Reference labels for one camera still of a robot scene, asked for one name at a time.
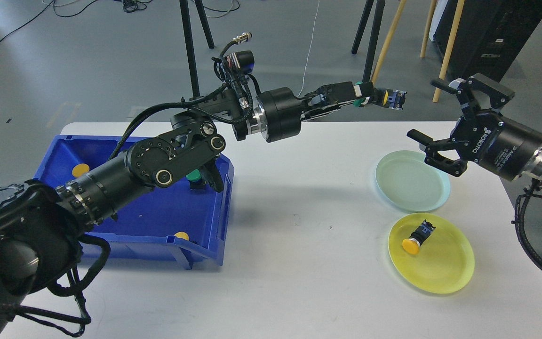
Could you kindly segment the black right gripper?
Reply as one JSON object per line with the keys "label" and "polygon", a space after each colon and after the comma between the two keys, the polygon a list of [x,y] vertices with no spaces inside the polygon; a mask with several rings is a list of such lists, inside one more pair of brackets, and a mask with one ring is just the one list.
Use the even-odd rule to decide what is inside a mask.
{"label": "black right gripper", "polygon": [[[424,163],[454,177],[467,170],[468,161],[508,181],[519,176],[531,157],[542,148],[542,133],[501,116],[501,110],[514,97],[514,90],[488,76],[476,73],[466,79],[431,80],[435,88],[455,95],[465,117],[480,112],[474,119],[459,118],[454,138],[434,141],[417,129],[407,137],[420,144]],[[456,150],[460,159],[452,160],[440,152]]]}

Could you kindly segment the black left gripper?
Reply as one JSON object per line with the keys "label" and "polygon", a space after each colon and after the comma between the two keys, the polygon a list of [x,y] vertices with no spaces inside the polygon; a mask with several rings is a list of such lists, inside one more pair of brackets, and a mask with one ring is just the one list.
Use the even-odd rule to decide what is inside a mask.
{"label": "black left gripper", "polygon": [[351,81],[325,84],[308,93],[307,100],[295,97],[290,88],[264,91],[257,95],[264,116],[263,137],[269,143],[295,137],[301,131],[301,122],[327,116],[357,99],[374,95],[372,82],[354,84]]}

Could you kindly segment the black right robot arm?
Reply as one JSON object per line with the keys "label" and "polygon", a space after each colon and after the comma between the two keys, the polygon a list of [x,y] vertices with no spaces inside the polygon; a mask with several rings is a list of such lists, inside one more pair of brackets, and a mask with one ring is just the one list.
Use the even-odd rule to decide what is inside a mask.
{"label": "black right robot arm", "polygon": [[501,109],[514,98],[514,91],[480,73],[451,82],[433,79],[431,84],[456,95],[461,117],[447,139],[434,141],[417,129],[411,129],[408,137],[419,142],[426,164],[455,177],[470,161],[508,181],[529,176],[529,187],[516,199],[512,223],[523,251],[542,270],[542,257],[525,230],[529,200],[542,199],[542,132],[506,118]]}

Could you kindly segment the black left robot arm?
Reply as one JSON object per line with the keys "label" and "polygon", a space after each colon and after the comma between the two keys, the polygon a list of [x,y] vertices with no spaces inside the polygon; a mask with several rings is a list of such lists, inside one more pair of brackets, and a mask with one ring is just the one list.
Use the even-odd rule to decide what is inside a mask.
{"label": "black left robot arm", "polygon": [[198,171],[216,192],[224,183],[216,160],[226,147],[215,121],[231,124],[238,140],[262,133],[267,142],[294,137],[303,121],[345,105],[388,105],[390,93],[372,82],[325,84],[297,97],[289,88],[260,92],[250,51],[228,49],[250,40],[244,32],[213,58],[221,86],[190,101],[154,105],[129,124],[108,160],[51,187],[26,180],[0,187],[0,333],[15,317],[56,328],[56,319],[79,325],[91,318],[83,291],[105,266],[109,243],[89,232],[155,188]]}

